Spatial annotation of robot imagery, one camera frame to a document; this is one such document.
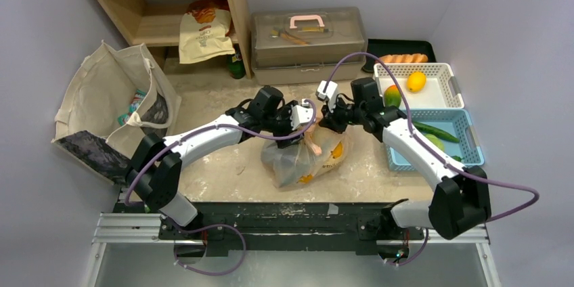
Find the translucent banana print plastic bag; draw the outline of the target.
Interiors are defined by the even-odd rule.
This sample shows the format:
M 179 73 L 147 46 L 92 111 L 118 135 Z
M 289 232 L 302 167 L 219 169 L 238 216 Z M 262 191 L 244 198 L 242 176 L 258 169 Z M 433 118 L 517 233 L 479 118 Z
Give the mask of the translucent banana print plastic bag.
M 271 141 L 263 146 L 261 162 L 271 173 L 271 181 L 279 190 L 292 189 L 337 169 L 353 147 L 351 136 L 312 125 L 303 139 L 280 148 Z

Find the beige canvas tote bag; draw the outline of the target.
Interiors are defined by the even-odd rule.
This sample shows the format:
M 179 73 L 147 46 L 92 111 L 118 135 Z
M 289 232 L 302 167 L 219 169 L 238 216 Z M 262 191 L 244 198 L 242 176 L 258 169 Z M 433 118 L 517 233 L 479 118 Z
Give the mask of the beige canvas tote bag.
M 136 90 L 147 93 L 125 125 Z M 83 60 L 55 116 L 52 144 L 110 183 L 123 184 L 125 170 L 149 133 L 171 135 L 181 105 L 162 67 L 144 44 L 115 50 L 102 43 Z

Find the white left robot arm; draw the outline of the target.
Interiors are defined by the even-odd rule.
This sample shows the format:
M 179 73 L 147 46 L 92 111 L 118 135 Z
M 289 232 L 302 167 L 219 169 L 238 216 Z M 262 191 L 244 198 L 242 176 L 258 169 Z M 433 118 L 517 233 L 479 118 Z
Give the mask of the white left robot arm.
M 168 217 L 184 238 L 195 238 L 201 232 L 203 215 L 179 191 L 182 170 L 212 152 L 252 137 L 274 141 L 280 147 L 295 144 L 315 122 L 316 114 L 311 100 L 286 102 L 279 89 L 264 86 L 253 98 L 198 128 L 164 138 L 148 134 L 125 173 L 129 185 L 125 205 L 132 206 L 131 195 L 136 194 L 151 211 Z

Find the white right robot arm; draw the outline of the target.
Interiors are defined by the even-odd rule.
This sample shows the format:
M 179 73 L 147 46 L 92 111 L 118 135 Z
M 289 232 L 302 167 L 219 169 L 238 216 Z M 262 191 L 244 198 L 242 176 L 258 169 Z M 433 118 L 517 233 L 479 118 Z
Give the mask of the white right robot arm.
M 342 133 L 360 125 L 384 145 L 398 151 L 426 180 L 433 191 L 429 201 L 397 201 L 382 210 L 380 228 L 395 238 L 407 227 L 435 230 L 452 240 L 491 217 L 487 177 L 481 167 L 467 167 L 442 152 L 417 131 L 408 115 L 387 106 L 374 79 L 351 82 L 352 102 L 340 96 L 338 85 L 322 81 L 316 91 L 324 103 L 319 125 Z

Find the red green mango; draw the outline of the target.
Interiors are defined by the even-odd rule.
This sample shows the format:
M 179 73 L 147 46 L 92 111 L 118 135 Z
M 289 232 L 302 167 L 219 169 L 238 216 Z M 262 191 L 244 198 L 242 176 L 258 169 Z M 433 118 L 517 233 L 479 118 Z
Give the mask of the red green mango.
M 396 107 L 399 108 L 402 103 L 402 96 L 396 85 L 391 85 L 383 93 L 383 102 L 386 108 Z

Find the black tray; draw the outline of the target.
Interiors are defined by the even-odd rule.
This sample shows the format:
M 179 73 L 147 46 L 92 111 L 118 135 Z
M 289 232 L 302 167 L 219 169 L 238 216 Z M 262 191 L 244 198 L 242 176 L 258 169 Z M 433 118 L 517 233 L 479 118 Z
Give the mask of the black tray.
M 428 62 L 437 61 L 428 41 L 368 39 L 367 52 L 379 58 L 389 54 L 423 53 L 428 56 Z

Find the green glass bottle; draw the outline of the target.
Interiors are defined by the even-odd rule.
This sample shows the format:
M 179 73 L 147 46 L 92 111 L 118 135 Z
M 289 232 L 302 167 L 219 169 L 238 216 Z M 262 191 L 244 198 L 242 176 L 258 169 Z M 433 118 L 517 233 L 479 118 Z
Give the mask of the green glass bottle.
M 227 55 L 226 64 L 232 78 L 241 79 L 246 76 L 246 70 L 238 44 L 234 44 L 234 53 Z

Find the yellow mango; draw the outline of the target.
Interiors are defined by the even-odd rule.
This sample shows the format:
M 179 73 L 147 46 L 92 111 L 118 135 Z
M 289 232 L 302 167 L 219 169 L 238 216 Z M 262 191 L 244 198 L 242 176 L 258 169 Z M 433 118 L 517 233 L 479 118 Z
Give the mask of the yellow mango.
M 427 77 L 423 72 L 413 72 L 407 78 L 407 89 L 412 93 L 420 92 L 424 89 L 426 81 Z

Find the grey plastic toolbox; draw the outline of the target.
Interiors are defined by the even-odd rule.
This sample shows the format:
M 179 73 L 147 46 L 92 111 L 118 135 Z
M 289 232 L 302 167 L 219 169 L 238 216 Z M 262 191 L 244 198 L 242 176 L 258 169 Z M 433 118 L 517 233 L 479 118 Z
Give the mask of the grey plastic toolbox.
M 257 12 L 250 21 L 251 69 L 261 85 L 351 80 L 366 63 L 357 7 Z

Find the bread loaf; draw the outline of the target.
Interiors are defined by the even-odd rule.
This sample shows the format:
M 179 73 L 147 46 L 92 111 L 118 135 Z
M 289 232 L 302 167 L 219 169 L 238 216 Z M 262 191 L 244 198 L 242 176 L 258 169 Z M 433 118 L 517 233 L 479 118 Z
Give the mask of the bread loaf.
M 413 54 L 389 54 L 380 58 L 385 64 L 409 64 L 409 63 L 426 63 L 428 56 L 423 53 Z

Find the round green cabbage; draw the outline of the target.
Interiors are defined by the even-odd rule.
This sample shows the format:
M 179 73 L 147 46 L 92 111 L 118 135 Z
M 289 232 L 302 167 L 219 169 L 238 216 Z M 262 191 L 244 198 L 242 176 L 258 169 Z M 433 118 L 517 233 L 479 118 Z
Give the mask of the round green cabbage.
M 425 133 L 424 136 L 430 142 L 432 142 L 437 148 L 439 148 L 440 151 L 442 151 L 442 152 L 445 151 L 445 145 L 444 145 L 443 141 L 441 139 L 439 139 L 437 136 L 430 134 L 430 133 Z

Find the white plastic basket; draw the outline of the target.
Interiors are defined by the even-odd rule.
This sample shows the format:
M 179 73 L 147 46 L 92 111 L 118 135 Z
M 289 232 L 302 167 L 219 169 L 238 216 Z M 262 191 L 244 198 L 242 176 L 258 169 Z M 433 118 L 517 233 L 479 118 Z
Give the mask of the white plastic basket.
M 447 63 L 392 63 L 391 70 L 405 93 L 411 108 L 463 108 L 464 100 L 451 66 Z M 426 76 L 426 84 L 419 92 L 407 89 L 407 79 L 414 72 Z

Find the blue plastic basket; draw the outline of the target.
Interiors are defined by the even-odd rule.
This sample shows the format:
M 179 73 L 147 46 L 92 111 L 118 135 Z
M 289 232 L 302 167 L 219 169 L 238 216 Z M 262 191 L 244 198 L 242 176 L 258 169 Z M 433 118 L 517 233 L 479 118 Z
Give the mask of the blue plastic basket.
M 469 113 L 464 109 L 428 108 L 412 109 L 413 122 L 430 125 L 452 135 L 460 142 L 442 140 L 448 156 L 460 156 L 467 167 L 482 166 L 485 163 L 481 147 L 474 137 L 474 127 Z

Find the snack packet in tote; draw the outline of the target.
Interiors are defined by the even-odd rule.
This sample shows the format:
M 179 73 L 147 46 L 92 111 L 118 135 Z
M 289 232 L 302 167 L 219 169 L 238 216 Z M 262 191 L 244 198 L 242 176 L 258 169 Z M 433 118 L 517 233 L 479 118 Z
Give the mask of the snack packet in tote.
M 121 114 L 118 118 L 117 121 L 119 123 L 120 126 L 125 125 L 126 122 L 129 120 L 129 118 L 131 117 L 132 113 L 134 113 L 134 111 L 136 111 L 140 104 L 143 102 L 143 100 L 145 99 L 147 93 L 145 91 L 139 90 L 137 89 L 133 99 L 131 100 L 131 103 L 129 105 L 128 111 L 127 113 Z

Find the black mounting rail base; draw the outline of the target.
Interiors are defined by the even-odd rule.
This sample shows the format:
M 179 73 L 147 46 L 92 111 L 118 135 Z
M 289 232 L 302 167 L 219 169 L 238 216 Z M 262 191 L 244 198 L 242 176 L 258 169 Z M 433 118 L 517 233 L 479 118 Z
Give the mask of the black mounting rail base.
M 197 247 L 208 257 L 231 250 L 334 251 L 357 255 L 406 258 L 410 240 L 419 242 L 419 229 L 385 229 L 383 203 L 197 202 L 203 215 L 195 230 L 178 229 L 170 219 L 144 208 L 114 208 L 133 233 L 148 231 L 154 242 L 187 244 L 178 253 L 189 257 Z

